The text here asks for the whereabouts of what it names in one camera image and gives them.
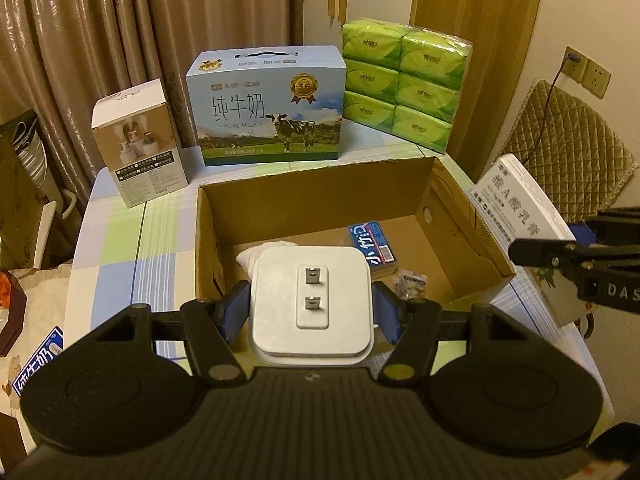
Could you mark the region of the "small printed packet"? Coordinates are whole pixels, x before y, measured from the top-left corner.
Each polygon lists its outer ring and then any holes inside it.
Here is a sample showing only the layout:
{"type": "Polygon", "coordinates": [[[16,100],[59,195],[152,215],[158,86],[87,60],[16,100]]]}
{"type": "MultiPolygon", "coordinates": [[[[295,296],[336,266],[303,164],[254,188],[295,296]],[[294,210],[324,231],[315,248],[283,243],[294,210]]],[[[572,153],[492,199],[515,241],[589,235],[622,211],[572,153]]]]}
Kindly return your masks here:
{"type": "Polygon", "coordinates": [[[393,276],[395,290],[400,299],[423,299],[425,295],[427,276],[399,269],[393,276]]]}

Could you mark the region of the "white medicine box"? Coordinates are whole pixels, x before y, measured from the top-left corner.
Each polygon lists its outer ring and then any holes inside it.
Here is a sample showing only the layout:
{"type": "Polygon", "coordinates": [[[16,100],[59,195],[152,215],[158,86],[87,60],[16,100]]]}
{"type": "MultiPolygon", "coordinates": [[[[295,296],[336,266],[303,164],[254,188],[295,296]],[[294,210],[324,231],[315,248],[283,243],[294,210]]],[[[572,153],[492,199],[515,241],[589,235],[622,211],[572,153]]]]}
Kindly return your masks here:
{"type": "MultiPolygon", "coordinates": [[[[500,156],[470,192],[471,200],[503,249],[514,240],[575,237],[552,201],[513,154],[500,156]]],[[[576,296],[576,287],[552,266],[524,268],[556,326],[592,319],[597,307],[576,296]]]]}

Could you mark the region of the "white towel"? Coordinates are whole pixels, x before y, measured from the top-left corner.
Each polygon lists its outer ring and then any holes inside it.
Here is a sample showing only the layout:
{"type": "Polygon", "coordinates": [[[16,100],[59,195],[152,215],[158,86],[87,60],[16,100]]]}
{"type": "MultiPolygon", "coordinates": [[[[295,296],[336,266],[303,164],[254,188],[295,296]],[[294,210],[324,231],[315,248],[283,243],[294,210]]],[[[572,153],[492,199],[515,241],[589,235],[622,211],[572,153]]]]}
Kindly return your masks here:
{"type": "Polygon", "coordinates": [[[239,252],[235,257],[235,262],[242,268],[245,272],[249,281],[253,279],[254,271],[256,268],[257,261],[260,256],[271,248],[276,247],[295,247],[296,244],[292,242],[287,242],[286,240],[277,240],[276,242],[265,242],[260,245],[256,245],[250,248],[246,248],[239,252]]]}

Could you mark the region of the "white power adapter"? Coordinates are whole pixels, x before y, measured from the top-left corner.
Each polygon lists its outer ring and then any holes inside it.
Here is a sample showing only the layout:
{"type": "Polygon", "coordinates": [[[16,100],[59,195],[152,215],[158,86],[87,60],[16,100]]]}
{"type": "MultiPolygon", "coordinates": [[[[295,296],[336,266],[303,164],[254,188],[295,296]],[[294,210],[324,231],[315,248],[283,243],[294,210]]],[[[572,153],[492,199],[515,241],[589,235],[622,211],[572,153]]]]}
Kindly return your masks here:
{"type": "Polygon", "coordinates": [[[250,281],[248,341],[275,366],[343,366],[374,343],[369,265],[346,246],[276,247],[250,281]]]}

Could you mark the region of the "blue gum box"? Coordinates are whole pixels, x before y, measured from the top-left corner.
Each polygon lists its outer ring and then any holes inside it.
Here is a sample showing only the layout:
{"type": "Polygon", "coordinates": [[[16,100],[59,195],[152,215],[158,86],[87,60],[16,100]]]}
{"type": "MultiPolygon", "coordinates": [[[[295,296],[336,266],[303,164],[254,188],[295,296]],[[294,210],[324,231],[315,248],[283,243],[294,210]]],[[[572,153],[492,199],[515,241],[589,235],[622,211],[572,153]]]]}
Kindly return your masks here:
{"type": "Polygon", "coordinates": [[[352,224],[347,231],[352,246],[367,260],[372,278],[384,278],[396,272],[397,258],[377,221],[352,224]]]}

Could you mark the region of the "checkered tablecloth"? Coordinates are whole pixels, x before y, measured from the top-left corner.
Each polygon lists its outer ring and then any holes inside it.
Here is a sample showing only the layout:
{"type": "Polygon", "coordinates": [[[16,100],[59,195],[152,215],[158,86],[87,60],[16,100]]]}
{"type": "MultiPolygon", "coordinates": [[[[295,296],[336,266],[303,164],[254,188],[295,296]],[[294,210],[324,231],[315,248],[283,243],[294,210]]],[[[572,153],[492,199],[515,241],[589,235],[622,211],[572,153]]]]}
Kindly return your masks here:
{"type": "MultiPolygon", "coordinates": [[[[72,344],[130,302],[146,302],[161,311],[174,310],[196,295],[195,222],[200,184],[248,181],[275,174],[298,177],[302,171],[323,167],[417,159],[441,162],[465,192],[473,186],[449,155],[419,148],[389,134],[345,122],[342,142],[343,151],[337,160],[218,167],[205,167],[200,149],[186,148],[181,155],[190,185],[131,209],[124,206],[112,177],[103,168],[93,185],[75,252],[65,343],[72,344]]],[[[597,378],[604,408],[596,434],[610,426],[614,419],[612,402],[582,335],[573,325],[555,327],[526,272],[518,269],[515,278],[491,302],[548,338],[597,378]]]]}

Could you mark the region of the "brown cardboard box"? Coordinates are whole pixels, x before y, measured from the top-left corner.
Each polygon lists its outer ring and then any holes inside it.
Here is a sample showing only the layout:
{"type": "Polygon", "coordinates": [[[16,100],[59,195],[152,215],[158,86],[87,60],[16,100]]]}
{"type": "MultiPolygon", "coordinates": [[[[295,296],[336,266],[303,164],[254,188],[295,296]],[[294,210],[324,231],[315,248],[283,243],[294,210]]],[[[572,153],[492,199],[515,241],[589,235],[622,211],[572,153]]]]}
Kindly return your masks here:
{"type": "Polygon", "coordinates": [[[378,222],[396,269],[422,274],[447,310],[488,302],[515,271],[469,197],[437,158],[356,162],[203,183],[196,292],[220,298],[247,277],[235,258],[267,242],[349,246],[348,229],[378,222]]]}

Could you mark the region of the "flat blue milk carton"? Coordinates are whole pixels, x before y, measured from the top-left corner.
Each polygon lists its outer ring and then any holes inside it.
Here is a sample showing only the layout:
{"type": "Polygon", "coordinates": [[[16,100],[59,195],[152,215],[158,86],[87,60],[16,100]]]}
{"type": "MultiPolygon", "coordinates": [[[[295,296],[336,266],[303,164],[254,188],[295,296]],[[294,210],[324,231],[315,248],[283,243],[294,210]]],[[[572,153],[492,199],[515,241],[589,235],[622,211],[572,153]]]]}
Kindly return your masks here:
{"type": "Polygon", "coordinates": [[[43,368],[46,364],[51,362],[57,356],[59,356],[64,347],[63,331],[54,326],[52,330],[44,337],[43,341],[36,348],[32,356],[21,366],[18,373],[12,379],[11,387],[13,392],[17,396],[21,396],[22,391],[35,372],[38,372],[40,368],[43,368]]]}

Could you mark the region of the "dark wooden tray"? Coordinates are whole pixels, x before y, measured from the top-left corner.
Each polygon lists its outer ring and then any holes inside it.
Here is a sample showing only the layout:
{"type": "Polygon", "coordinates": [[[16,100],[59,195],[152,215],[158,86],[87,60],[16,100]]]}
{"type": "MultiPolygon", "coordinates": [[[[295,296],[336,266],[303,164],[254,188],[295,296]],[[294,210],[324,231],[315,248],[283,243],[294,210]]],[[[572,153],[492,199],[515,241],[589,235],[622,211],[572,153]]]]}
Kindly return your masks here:
{"type": "Polygon", "coordinates": [[[0,276],[0,301],[0,356],[5,358],[23,331],[27,297],[15,276],[4,269],[0,276]]]}

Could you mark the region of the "white humidifier product box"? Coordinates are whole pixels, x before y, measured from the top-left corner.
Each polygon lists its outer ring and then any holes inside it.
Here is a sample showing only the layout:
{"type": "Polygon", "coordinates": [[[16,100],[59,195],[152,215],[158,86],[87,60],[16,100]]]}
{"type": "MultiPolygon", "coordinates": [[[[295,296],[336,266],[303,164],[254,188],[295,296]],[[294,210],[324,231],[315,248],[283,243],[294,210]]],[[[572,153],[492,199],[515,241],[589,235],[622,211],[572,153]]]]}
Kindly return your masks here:
{"type": "Polygon", "coordinates": [[[160,80],[137,84],[97,100],[91,130],[128,208],[188,185],[160,80]]]}

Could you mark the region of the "brown paper bag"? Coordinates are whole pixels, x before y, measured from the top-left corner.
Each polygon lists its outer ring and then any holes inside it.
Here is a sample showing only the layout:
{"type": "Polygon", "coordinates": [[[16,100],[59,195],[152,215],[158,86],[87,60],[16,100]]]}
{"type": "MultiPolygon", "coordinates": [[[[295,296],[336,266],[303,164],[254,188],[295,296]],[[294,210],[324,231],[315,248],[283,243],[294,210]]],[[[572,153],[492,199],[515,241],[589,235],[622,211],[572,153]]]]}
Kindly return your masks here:
{"type": "Polygon", "coordinates": [[[47,269],[72,256],[77,234],[64,216],[75,196],[59,188],[32,110],[1,125],[1,264],[47,269]]]}

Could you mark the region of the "blue milk carton box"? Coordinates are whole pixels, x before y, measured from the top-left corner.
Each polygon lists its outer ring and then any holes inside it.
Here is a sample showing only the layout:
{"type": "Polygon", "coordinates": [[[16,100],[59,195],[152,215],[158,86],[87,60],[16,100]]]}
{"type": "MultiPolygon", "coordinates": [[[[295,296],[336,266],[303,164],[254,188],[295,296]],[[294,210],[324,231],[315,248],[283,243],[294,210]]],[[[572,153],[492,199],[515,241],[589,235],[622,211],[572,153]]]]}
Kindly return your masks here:
{"type": "Polygon", "coordinates": [[[336,159],[345,80],[334,46],[202,52],[186,88],[204,162],[336,159]]]}

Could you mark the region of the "green tissue pack bundle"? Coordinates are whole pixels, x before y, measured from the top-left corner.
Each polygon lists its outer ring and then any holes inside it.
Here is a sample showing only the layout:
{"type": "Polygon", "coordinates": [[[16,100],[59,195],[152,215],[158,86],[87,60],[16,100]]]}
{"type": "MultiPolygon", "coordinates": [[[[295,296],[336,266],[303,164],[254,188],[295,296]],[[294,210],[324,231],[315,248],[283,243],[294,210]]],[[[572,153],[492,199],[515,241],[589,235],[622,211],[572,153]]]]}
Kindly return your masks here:
{"type": "Polygon", "coordinates": [[[427,28],[360,18],[342,27],[343,115],[443,153],[473,44],[427,28]]]}

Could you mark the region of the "brown curtain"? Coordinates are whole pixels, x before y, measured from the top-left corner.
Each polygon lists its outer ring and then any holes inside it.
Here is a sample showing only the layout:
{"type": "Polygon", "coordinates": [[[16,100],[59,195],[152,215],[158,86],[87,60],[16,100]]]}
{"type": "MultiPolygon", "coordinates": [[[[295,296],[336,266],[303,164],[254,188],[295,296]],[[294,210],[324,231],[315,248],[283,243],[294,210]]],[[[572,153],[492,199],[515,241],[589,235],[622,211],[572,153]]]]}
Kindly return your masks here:
{"type": "Polygon", "coordinates": [[[1,117],[33,110],[53,172],[86,202],[104,165],[98,99],[159,79],[184,146],[186,71],[207,50],[299,44],[303,0],[1,0],[1,117]]]}

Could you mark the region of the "wall power outlet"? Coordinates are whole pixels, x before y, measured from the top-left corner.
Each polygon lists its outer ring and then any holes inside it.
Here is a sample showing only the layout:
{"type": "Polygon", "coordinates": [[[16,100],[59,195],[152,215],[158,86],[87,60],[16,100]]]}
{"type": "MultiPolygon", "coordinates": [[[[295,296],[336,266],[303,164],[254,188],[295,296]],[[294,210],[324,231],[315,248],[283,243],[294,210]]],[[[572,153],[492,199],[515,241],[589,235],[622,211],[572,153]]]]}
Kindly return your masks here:
{"type": "Polygon", "coordinates": [[[581,84],[599,100],[605,96],[611,81],[611,73],[572,47],[566,47],[562,73],[581,84]]]}

